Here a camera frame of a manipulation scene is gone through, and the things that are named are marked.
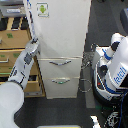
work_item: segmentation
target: black cable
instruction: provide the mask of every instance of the black cable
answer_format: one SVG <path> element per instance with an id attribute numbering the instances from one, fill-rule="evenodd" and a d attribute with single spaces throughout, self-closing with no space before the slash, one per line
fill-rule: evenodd
<path id="1" fill-rule="evenodd" d="M 99 3 L 104 3 L 106 0 L 97 0 Z"/>

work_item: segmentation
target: cabinet door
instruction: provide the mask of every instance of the cabinet door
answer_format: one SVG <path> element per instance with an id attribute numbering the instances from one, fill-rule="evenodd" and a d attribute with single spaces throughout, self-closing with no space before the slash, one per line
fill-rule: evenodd
<path id="1" fill-rule="evenodd" d="M 79 77 L 82 59 L 38 60 L 42 78 Z"/>
<path id="2" fill-rule="evenodd" d="M 46 79 L 43 82 L 48 99 L 77 97 L 78 78 Z"/>
<path id="3" fill-rule="evenodd" d="M 26 0 L 23 1 L 31 29 L 29 9 Z M 41 44 L 38 58 L 82 56 L 91 0 L 40 0 L 40 3 L 48 5 L 48 17 L 39 16 L 38 1 L 29 1 L 36 35 Z"/>

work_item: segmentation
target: robot body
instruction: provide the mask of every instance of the robot body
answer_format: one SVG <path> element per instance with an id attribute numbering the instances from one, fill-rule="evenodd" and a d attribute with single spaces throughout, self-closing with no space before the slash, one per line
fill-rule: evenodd
<path id="1" fill-rule="evenodd" d="M 102 101 L 116 104 L 128 89 L 128 37 L 116 33 L 111 41 L 109 47 L 96 48 L 92 63 L 93 88 Z"/>

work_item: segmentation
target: green label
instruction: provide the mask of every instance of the green label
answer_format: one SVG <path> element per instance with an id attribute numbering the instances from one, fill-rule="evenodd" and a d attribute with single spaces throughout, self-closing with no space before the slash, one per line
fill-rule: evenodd
<path id="1" fill-rule="evenodd" d="M 2 57 L 2 58 L 3 58 L 3 57 L 5 57 L 5 55 L 0 55 L 0 57 Z"/>
<path id="2" fill-rule="evenodd" d="M 44 12 L 46 11 L 46 8 L 44 7 L 44 5 L 41 5 L 41 6 L 40 6 L 40 11 L 41 11 L 42 13 L 44 13 Z"/>
<path id="3" fill-rule="evenodd" d="M 13 53 L 14 58 L 18 58 L 19 55 L 20 53 Z"/>
<path id="4" fill-rule="evenodd" d="M 8 38 L 13 38 L 12 33 L 7 33 Z"/>
<path id="5" fill-rule="evenodd" d="M 12 67 L 9 67 L 8 69 L 12 69 Z"/>

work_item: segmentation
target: blue logo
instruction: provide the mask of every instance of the blue logo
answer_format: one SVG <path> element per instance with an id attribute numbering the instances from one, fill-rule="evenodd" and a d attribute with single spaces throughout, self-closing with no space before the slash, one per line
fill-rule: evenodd
<path id="1" fill-rule="evenodd" d="M 124 67 L 120 67 L 120 71 L 117 73 L 117 76 L 114 77 L 115 82 L 119 85 L 121 80 L 124 78 L 126 74 L 126 69 Z"/>

